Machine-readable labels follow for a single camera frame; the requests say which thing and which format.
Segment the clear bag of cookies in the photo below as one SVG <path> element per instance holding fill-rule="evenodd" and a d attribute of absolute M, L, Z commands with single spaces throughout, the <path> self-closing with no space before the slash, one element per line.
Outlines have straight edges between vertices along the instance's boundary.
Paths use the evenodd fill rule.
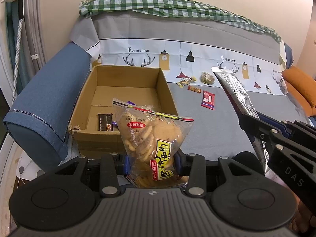
<path fill-rule="evenodd" d="M 179 176 L 174 156 L 188 135 L 194 120 L 156 112 L 149 106 L 113 100 L 115 118 L 127 155 L 129 178 L 139 188 L 183 186 L 187 176 Z"/>

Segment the red blue snack packet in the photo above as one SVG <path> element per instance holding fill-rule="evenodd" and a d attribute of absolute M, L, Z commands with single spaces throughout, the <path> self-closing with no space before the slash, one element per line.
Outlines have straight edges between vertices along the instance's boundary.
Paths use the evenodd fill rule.
<path fill-rule="evenodd" d="M 203 106 L 204 108 L 214 110 L 215 109 L 215 95 L 213 93 L 210 93 L 204 90 L 201 106 Z"/>

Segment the gold candy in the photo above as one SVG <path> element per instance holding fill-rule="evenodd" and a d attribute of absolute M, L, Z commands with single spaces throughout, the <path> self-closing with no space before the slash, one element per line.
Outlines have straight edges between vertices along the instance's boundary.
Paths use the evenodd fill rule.
<path fill-rule="evenodd" d="M 189 85 L 189 84 L 196 82 L 196 81 L 197 81 L 197 79 L 194 76 L 192 76 L 190 78 L 182 79 L 181 81 L 177 82 L 177 84 L 180 88 L 183 88 L 184 86 Z"/>

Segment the purple candy bar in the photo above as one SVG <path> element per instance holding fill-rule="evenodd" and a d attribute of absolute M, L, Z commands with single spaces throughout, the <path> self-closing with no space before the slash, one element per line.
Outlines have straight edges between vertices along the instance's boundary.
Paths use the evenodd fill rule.
<path fill-rule="evenodd" d="M 132 103 L 131 101 L 127 101 L 127 104 L 131 104 L 131 105 L 135 105 L 134 103 Z M 113 121 L 113 127 L 118 127 L 117 122 Z"/>

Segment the orange cushion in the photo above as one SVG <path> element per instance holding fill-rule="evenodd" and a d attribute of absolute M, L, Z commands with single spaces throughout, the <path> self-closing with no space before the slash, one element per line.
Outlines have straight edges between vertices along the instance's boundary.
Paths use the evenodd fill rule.
<path fill-rule="evenodd" d="M 315 116 L 315 80 L 298 67 L 292 66 L 282 72 L 287 90 L 302 106 L 308 117 Z"/>

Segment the dark brown chocolate bar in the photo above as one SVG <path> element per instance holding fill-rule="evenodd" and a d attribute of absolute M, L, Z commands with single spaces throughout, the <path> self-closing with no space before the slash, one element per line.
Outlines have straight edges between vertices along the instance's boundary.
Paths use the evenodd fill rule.
<path fill-rule="evenodd" d="M 113 131 L 113 114 L 106 113 L 106 114 L 98 114 L 99 119 L 99 130 L 111 132 Z"/>

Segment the small orange snack bar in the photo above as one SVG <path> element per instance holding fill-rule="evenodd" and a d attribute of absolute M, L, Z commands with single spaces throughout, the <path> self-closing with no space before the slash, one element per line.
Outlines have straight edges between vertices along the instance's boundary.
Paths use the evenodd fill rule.
<path fill-rule="evenodd" d="M 201 93 L 201 89 L 195 86 L 188 86 L 188 90 L 194 91 L 195 93 Z"/>

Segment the clear wrapped nut cake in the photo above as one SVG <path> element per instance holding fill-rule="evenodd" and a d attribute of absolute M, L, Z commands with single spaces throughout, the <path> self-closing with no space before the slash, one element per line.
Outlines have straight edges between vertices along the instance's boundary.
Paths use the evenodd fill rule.
<path fill-rule="evenodd" d="M 215 78 L 213 75 L 211 75 L 207 72 L 202 72 L 202 74 L 200 76 L 200 81 L 206 85 L 213 85 L 215 82 Z"/>

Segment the brown cardboard box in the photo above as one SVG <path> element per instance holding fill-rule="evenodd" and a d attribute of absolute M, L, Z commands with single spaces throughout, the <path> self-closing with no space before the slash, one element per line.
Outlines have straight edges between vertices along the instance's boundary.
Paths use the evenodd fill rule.
<path fill-rule="evenodd" d="M 177 115 L 163 71 L 133 66 L 96 66 L 87 78 L 74 108 L 69 132 L 81 155 L 98 159 L 105 153 L 125 153 L 117 127 L 100 130 L 99 116 L 111 114 L 119 121 L 126 111 L 143 115 L 133 106 Z"/>

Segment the blue sofa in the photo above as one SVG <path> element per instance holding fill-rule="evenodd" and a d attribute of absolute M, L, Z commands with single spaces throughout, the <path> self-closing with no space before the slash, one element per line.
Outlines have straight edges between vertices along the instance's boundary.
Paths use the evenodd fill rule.
<path fill-rule="evenodd" d="M 159 69 L 98 66 L 90 71 L 88 54 L 69 43 L 18 95 L 4 124 L 44 172 L 59 166 L 73 152 L 70 136 L 78 151 L 89 158 L 124 151 L 119 133 L 98 129 L 98 114 L 112 113 L 113 99 L 193 118 L 194 124 L 181 146 L 184 153 L 216 160 L 253 151 L 224 90 L 207 90 L 215 95 L 213 110 L 201 106 L 200 94 L 166 82 Z"/>

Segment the white floor scale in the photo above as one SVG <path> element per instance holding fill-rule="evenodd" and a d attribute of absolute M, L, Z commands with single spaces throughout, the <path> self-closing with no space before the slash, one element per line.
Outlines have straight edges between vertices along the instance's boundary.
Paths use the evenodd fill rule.
<path fill-rule="evenodd" d="M 32 181 L 43 174 L 44 172 L 23 151 L 18 161 L 16 176 L 23 180 Z"/>

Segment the grey printed sofa cover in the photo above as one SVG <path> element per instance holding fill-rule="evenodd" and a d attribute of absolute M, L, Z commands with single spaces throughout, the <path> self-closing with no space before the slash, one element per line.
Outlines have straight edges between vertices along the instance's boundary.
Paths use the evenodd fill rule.
<path fill-rule="evenodd" d="M 276 120 L 308 122 L 303 108 L 287 92 L 280 45 L 267 34 L 203 19 L 169 19 L 135 12 L 78 18 L 70 40 L 88 53 L 92 66 L 160 68 L 168 83 L 194 76 L 195 86 L 222 88 L 200 81 L 212 67 L 233 71 L 255 109 Z"/>

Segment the green checkered cloth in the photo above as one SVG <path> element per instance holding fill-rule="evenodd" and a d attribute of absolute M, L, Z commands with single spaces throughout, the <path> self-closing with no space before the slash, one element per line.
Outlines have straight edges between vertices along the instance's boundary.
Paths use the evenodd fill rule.
<path fill-rule="evenodd" d="M 132 11 L 163 18 L 205 19 L 282 41 L 277 31 L 233 12 L 194 0 L 83 0 L 79 14 L 90 18 L 101 13 Z"/>

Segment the grey curtain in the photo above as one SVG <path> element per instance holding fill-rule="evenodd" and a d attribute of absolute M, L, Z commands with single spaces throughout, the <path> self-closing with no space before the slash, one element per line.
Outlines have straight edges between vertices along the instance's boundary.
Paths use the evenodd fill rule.
<path fill-rule="evenodd" d="M 7 42 L 10 61 L 14 66 L 18 33 L 18 2 L 4 2 Z M 40 17 L 40 0 L 24 0 L 24 21 L 21 32 L 17 93 L 29 83 L 47 62 Z"/>

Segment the white door frame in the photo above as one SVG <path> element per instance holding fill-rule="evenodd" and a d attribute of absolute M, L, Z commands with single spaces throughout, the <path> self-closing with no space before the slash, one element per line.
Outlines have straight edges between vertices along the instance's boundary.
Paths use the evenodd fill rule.
<path fill-rule="evenodd" d="M 8 52 L 5 3 L 1 4 L 1 91 L 9 107 L 12 105 L 13 71 Z"/>

